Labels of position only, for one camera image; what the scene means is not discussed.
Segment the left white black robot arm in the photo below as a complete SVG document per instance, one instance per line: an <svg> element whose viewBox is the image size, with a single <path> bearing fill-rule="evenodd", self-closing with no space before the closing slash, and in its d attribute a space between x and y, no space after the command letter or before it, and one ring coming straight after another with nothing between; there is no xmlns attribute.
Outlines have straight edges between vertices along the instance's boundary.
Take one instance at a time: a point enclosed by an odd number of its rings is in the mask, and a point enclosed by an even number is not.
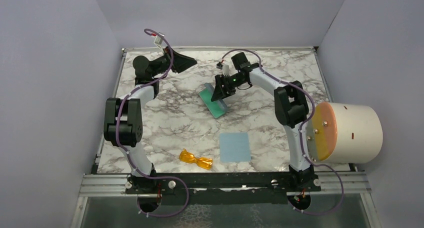
<svg viewBox="0 0 424 228"><path fill-rule="evenodd" d="M125 155L131 174L140 177L138 187L144 193L157 188L153 163L142 146L143 107L154 100L160 89L160 81L169 72L182 73L198 62L189 56L166 47L163 55L149 60L143 55L134 58L135 86L128 94L111 97L105 102L103 137Z"/></svg>

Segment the light blue cleaning cloth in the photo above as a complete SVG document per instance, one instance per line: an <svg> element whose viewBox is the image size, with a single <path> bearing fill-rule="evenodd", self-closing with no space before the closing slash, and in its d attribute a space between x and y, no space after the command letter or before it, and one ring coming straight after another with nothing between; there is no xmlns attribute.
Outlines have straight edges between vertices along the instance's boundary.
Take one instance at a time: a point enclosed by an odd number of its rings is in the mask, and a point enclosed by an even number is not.
<svg viewBox="0 0 424 228"><path fill-rule="evenodd" d="M221 133L219 135L219 156L223 163L250 162L252 158L248 133Z"/></svg>

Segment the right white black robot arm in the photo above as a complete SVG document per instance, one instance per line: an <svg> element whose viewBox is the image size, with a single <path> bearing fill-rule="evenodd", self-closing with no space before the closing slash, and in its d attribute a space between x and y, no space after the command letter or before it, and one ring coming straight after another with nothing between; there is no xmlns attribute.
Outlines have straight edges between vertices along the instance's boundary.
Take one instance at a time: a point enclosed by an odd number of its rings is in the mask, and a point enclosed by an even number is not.
<svg viewBox="0 0 424 228"><path fill-rule="evenodd" d="M314 101L301 82L288 82L272 75L264 69L261 60L251 63L245 55L246 49L238 49L237 52L231 57L235 74L230 74L223 57L217 62L216 67L222 73L214 77L215 86L210 101L222 106L224 99L233 96L243 84L258 86L272 95L274 113L285 130L289 146L288 184L292 190L300 192L315 179L313 163L307 154L305 134L305 125L315 113Z"/></svg>

